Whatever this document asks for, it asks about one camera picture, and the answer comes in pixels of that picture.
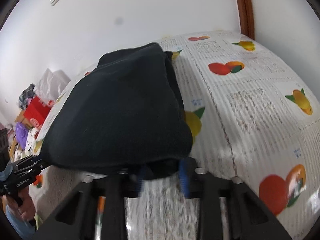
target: purple object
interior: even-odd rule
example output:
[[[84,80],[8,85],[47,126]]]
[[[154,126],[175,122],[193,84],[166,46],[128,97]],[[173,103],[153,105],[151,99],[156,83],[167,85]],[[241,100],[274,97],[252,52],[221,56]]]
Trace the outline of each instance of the purple object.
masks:
[[[24,150],[26,148],[27,137],[29,130],[21,122],[16,124],[16,138],[21,148]]]

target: black folded garment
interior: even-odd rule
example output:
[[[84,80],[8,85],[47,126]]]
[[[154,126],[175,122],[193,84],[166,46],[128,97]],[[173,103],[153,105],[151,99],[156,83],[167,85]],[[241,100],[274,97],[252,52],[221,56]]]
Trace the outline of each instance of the black folded garment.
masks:
[[[171,56],[157,43],[103,55],[52,123],[42,158],[100,174],[143,164],[153,178],[176,171],[192,135]]]

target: person's arm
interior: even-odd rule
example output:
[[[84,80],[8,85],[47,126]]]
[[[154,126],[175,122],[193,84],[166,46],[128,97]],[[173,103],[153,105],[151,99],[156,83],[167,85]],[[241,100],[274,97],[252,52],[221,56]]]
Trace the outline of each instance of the person's arm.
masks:
[[[6,202],[6,216],[11,223],[12,227],[16,230],[23,240],[30,240],[32,235],[36,232],[34,226],[31,226],[28,221],[33,220],[36,214],[36,208],[29,195],[29,188],[26,187],[19,192],[19,197],[22,199],[23,204],[18,207],[16,201],[9,197],[4,196],[3,201]]]

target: red box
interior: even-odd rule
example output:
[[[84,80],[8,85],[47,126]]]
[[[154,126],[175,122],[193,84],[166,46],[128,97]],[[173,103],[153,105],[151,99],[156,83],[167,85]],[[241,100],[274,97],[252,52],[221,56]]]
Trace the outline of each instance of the red box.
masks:
[[[39,97],[35,96],[23,115],[32,123],[32,125],[40,128],[43,125],[44,120],[47,118],[50,110],[50,107],[40,100]]]

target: human hand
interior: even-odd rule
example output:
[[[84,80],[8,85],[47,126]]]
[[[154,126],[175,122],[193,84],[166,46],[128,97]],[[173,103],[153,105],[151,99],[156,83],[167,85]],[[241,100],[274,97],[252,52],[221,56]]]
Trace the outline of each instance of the human hand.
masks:
[[[36,214],[36,208],[29,195],[29,187],[25,187],[19,191],[18,196],[23,201],[23,204],[20,207],[18,207],[18,204],[12,197],[8,195],[3,196],[3,200],[8,205],[9,211],[18,219],[24,221],[33,220]]]

